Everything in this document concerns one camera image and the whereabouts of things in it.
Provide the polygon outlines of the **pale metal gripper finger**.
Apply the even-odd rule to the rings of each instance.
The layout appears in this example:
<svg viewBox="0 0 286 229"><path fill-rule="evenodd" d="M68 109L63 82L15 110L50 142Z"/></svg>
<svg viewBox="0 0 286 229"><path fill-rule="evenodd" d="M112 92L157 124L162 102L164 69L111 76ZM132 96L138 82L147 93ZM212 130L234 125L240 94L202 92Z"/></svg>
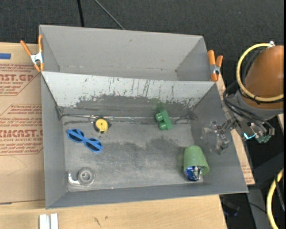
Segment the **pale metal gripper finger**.
<svg viewBox="0 0 286 229"><path fill-rule="evenodd" d="M228 148L230 144L230 138L226 134L217 134L215 151L217 154L222 154Z"/></svg>
<svg viewBox="0 0 286 229"><path fill-rule="evenodd" d="M202 142L209 150L219 149L218 124L212 121L202 127Z"/></svg>

